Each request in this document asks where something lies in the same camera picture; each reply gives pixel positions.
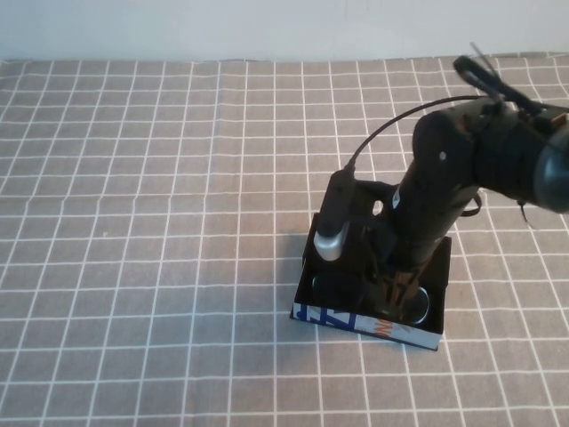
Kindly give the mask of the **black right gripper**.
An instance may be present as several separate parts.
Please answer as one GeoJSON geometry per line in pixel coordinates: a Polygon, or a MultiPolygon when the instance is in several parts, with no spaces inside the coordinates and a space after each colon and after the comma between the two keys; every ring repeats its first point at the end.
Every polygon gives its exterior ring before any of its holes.
{"type": "Polygon", "coordinates": [[[434,253],[442,238],[474,197],[474,181],[441,171],[409,171],[384,206],[397,243],[389,264],[399,271],[376,270],[374,308],[392,314],[395,306],[404,321],[421,317],[419,269],[434,253]]]}

